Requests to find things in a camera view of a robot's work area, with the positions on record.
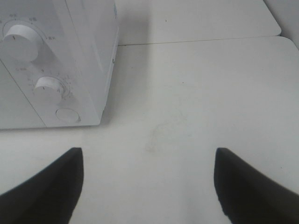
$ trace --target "white wall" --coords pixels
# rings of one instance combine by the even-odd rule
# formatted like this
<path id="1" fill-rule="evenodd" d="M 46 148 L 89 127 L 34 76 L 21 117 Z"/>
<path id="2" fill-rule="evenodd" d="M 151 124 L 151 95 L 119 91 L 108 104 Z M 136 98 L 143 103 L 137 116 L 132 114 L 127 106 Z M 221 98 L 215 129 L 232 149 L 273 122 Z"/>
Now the white wall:
<path id="1" fill-rule="evenodd" d="M 282 29 L 299 48 L 299 0 L 264 0 Z"/>

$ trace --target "table surface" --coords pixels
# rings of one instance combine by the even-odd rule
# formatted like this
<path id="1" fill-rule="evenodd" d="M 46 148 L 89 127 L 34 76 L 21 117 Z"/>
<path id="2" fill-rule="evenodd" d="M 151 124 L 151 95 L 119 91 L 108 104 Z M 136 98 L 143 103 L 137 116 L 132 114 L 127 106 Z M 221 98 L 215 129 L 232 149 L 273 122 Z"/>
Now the table surface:
<path id="1" fill-rule="evenodd" d="M 120 45 L 276 36 L 263 0 L 116 0 Z"/>
<path id="2" fill-rule="evenodd" d="M 218 147 L 299 193 L 298 71 L 283 37 L 119 47 L 100 126 L 0 131 L 0 193 L 82 147 L 71 224 L 228 224 Z"/>

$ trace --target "white microwave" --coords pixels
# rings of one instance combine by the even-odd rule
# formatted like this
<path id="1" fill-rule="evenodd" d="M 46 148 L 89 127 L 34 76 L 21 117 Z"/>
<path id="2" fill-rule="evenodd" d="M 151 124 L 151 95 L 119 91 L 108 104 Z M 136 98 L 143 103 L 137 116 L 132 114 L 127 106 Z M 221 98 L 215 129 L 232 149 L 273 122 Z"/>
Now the white microwave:
<path id="1" fill-rule="evenodd" d="M 0 1 L 0 129 L 98 125 L 118 36 L 113 0 Z"/>

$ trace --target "black object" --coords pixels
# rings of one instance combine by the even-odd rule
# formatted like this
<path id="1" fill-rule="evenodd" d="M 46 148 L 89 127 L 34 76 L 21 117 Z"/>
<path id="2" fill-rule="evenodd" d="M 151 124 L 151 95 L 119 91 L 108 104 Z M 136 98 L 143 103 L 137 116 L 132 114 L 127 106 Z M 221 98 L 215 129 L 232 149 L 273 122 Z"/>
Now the black object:
<path id="1" fill-rule="evenodd" d="M 226 148 L 217 149 L 214 184 L 233 224 L 299 224 L 299 196 Z"/>
<path id="2" fill-rule="evenodd" d="M 0 196 L 0 224 L 67 224 L 83 186 L 81 148 Z"/>

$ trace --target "white table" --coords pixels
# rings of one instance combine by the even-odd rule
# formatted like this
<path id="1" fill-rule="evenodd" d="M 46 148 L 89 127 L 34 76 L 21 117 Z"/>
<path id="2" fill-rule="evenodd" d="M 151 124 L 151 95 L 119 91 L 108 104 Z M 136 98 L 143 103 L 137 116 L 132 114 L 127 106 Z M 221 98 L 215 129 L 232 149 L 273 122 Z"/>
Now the white table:
<path id="1" fill-rule="evenodd" d="M 120 45 L 276 36 L 263 0 L 116 0 Z"/>
<path id="2" fill-rule="evenodd" d="M 119 47 L 99 127 L 1 131 L 0 193 L 71 147 L 85 182 L 71 224 L 228 224 L 214 189 L 228 147 L 299 193 L 299 52 L 283 37 Z"/>

